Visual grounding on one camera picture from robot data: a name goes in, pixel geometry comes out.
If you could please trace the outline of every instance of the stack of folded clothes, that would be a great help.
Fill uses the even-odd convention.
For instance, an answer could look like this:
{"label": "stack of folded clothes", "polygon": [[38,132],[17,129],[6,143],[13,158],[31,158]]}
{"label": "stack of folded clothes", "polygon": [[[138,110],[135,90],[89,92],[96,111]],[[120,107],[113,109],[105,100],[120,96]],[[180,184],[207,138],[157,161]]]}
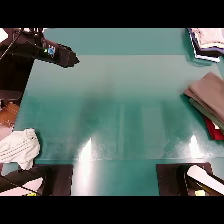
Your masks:
{"label": "stack of folded clothes", "polygon": [[224,80],[209,72],[190,84],[184,94],[203,114],[211,138],[224,140]]}
{"label": "stack of folded clothes", "polygon": [[196,58],[220,62],[224,54],[222,28],[187,28]]}

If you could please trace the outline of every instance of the cable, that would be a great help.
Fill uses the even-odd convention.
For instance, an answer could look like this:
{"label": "cable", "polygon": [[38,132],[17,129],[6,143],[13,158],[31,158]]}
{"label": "cable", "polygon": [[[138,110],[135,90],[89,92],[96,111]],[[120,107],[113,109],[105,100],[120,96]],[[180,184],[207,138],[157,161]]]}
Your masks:
{"label": "cable", "polygon": [[17,35],[17,37],[11,42],[11,44],[9,45],[9,47],[5,50],[5,52],[0,57],[0,61],[6,55],[6,53],[10,50],[10,48],[13,46],[13,44],[17,41],[17,39],[19,38],[19,36],[22,34],[23,30],[24,30],[24,28],[21,28],[21,30],[19,31],[19,34]]}
{"label": "cable", "polygon": [[7,179],[6,177],[4,177],[4,176],[2,176],[2,175],[0,175],[0,177],[3,178],[3,179],[4,179],[5,181],[7,181],[8,183],[10,183],[11,185],[15,186],[15,187],[20,187],[20,188],[23,188],[23,189],[26,190],[26,191],[31,191],[32,193],[35,193],[35,194],[37,194],[37,195],[39,195],[39,196],[42,196],[41,194],[39,194],[38,192],[36,192],[36,191],[34,191],[34,190],[31,190],[31,189],[26,188],[26,187],[23,187],[23,186],[19,186],[18,184],[15,184],[15,183],[11,182],[9,179]]}

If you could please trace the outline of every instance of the teal tabletop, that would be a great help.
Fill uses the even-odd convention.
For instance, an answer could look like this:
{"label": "teal tabletop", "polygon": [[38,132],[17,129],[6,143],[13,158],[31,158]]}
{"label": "teal tabletop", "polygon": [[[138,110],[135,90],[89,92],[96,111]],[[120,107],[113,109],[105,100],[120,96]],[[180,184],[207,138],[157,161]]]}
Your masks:
{"label": "teal tabletop", "polygon": [[223,60],[195,59],[186,29],[49,29],[77,53],[73,68],[35,61],[15,130],[35,128],[36,163],[74,164],[72,195],[158,195],[157,163],[211,162],[224,142],[183,95]]}

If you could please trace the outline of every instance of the table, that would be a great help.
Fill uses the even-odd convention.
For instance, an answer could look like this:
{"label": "table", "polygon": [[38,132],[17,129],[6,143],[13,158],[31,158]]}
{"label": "table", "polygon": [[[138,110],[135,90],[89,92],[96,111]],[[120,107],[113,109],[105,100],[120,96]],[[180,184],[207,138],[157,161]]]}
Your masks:
{"label": "table", "polygon": [[212,141],[182,93],[220,63],[195,60],[186,29],[49,29],[74,68],[35,61],[15,130],[35,128],[40,164],[74,164],[72,195],[158,195],[157,163],[211,162]]}

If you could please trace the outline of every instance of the folded brown cloth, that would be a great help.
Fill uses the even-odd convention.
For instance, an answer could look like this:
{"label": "folded brown cloth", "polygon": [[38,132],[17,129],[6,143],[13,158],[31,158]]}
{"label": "folded brown cloth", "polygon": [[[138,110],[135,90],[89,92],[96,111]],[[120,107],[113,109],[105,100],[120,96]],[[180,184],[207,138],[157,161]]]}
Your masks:
{"label": "folded brown cloth", "polygon": [[224,80],[212,72],[193,82],[184,91],[224,123]]}

